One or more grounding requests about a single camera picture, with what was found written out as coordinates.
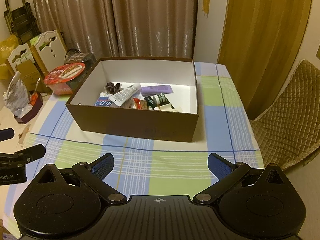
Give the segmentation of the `white cream tube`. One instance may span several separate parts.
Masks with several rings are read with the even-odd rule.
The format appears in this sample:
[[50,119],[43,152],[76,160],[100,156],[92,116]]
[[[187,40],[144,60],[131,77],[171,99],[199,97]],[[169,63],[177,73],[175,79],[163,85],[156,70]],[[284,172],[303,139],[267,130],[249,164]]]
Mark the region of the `white cream tube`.
[[122,106],[129,98],[138,93],[141,89],[140,83],[134,83],[127,88],[117,92],[109,97],[109,100],[116,104],[118,107]]

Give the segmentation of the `red snack packet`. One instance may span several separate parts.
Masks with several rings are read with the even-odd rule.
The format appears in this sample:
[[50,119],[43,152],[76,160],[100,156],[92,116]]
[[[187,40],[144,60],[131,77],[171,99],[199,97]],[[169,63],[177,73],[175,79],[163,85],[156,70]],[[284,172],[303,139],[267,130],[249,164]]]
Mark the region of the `red snack packet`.
[[135,102],[136,109],[144,109],[148,110],[148,103],[145,100],[141,100],[139,98],[133,98]]

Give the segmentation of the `dark velvet scrunchie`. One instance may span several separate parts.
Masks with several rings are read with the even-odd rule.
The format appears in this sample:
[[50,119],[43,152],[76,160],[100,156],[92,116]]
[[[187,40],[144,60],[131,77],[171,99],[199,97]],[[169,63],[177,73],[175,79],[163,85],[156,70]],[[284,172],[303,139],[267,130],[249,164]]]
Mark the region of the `dark velvet scrunchie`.
[[108,82],[104,86],[105,93],[112,94],[112,95],[116,94],[117,92],[119,92],[120,89],[121,89],[121,83],[114,84],[113,82]]

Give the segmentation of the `purple lotion tube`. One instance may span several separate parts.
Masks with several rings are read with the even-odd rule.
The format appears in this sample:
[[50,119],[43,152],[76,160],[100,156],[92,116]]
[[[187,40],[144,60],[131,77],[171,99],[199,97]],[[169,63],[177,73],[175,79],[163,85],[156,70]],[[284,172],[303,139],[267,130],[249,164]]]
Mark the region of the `purple lotion tube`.
[[143,97],[156,95],[156,94],[172,94],[173,90],[171,85],[156,85],[141,87],[141,94]]

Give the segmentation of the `small white pill bottle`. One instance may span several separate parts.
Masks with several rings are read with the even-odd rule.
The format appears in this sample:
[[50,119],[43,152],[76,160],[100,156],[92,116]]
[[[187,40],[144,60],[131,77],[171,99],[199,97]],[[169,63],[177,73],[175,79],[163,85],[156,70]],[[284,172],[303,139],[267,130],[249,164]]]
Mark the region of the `small white pill bottle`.
[[112,94],[108,94],[108,93],[105,93],[105,92],[101,92],[101,93],[99,94],[98,100],[108,100],[109,97],[111,97],[111,96],[112,96]]

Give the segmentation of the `white plastic bag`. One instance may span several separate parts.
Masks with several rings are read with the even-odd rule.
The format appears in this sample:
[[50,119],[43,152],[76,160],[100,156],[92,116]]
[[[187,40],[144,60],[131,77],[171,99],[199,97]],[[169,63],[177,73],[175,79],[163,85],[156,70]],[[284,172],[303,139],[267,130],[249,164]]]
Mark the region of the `white plastic bag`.
[[3,94],[4,105],[13,115],[21,117],[23,108],[29,104],[30,95],[17,71],[9,83],[9,87]]

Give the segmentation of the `cardboard carton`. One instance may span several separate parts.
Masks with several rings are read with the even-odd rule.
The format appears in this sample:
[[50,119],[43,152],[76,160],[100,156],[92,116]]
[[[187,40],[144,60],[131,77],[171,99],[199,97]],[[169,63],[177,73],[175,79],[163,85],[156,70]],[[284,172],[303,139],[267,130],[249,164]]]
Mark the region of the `cardboard carton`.
[[43,83],[40,72],[30,60],[18,64],[16,70],[20,72],[20,78],[29,92],[34,91],[35,88],[39,93],[47,92],[47,87]]

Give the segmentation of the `brown cardboard storage box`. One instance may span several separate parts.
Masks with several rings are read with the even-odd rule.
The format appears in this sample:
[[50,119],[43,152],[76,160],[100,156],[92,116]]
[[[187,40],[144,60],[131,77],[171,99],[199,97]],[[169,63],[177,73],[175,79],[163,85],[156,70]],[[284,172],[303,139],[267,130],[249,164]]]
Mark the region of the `brown cardboard storage box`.
[[[108,82],[123,88],[171,85],[168,100],[175,111],[95,105]],[[100,58],[66,102],[83,131],[124,137],[191,142],[199,118],[195,63],[176,57]]]

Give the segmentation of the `blue white flat package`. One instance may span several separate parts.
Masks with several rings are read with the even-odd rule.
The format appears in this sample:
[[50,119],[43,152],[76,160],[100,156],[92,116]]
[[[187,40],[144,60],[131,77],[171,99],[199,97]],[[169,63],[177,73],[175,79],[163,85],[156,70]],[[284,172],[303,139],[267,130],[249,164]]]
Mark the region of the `blue white flat package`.
[[94,105],[99,107],[111,107],[112,104],[113,102],[109,98],[101,97],[96,101]]

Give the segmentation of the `red instant rice bowl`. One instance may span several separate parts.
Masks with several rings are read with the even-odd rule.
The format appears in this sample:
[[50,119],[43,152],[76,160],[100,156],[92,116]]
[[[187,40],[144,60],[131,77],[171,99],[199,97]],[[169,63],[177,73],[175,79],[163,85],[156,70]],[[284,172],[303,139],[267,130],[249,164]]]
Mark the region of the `red instant rice bowl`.
[[69,95],[76,90],[86,73],[84,63],[70,63],[56,67],[43,81],[56,95]]

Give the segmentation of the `quilted tan chair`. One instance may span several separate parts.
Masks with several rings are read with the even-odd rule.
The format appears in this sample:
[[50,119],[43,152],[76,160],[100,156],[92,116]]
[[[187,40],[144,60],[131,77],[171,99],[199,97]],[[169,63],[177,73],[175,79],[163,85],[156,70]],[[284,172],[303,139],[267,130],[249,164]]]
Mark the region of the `quilted tan chair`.
[[264,165],[282,170],[319,149],[319,69],[303,60],[286,88],[251,121]]

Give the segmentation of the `white plastic piece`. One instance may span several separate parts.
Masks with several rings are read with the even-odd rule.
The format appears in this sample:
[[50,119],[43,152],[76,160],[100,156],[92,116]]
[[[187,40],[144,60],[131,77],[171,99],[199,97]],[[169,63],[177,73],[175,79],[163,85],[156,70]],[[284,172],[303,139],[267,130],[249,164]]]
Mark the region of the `white plastic piece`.
[[165,111],[165,112],[182,112],[181,107],[175,108],[172,104],[166,104],[166,105],[161,105],[159,107],[160,111]]

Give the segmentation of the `white carved chair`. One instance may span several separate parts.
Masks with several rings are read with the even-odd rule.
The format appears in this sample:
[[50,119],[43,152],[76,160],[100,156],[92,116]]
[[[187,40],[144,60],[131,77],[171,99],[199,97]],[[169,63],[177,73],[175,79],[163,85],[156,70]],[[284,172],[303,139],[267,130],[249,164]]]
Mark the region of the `white carved chair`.
[[31,61],[45,77],[56,67],[65,64],[67,47],[59,30],[46,31],[23,45],[17,46],[5,60],[12,74],[17,66],[25,61]]

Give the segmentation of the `black bowl with label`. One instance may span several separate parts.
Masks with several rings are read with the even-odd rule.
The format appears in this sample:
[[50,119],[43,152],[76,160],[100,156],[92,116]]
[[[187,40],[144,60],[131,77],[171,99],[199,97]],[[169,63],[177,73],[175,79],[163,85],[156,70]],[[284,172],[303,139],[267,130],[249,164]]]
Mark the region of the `black bowl with label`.
[[92,53],[74,53],[66,58],[65,64],[83,63],[86,68],[91,68],[96,61],[97,60]]

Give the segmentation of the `brown curtain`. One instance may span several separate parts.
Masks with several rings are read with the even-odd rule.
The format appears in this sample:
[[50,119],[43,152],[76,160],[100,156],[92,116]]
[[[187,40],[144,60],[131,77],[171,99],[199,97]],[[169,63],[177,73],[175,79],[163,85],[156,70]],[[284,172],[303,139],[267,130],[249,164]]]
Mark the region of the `brown curtain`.
[[33,0],[41,31],[97,58],[194,53],[198,0]]

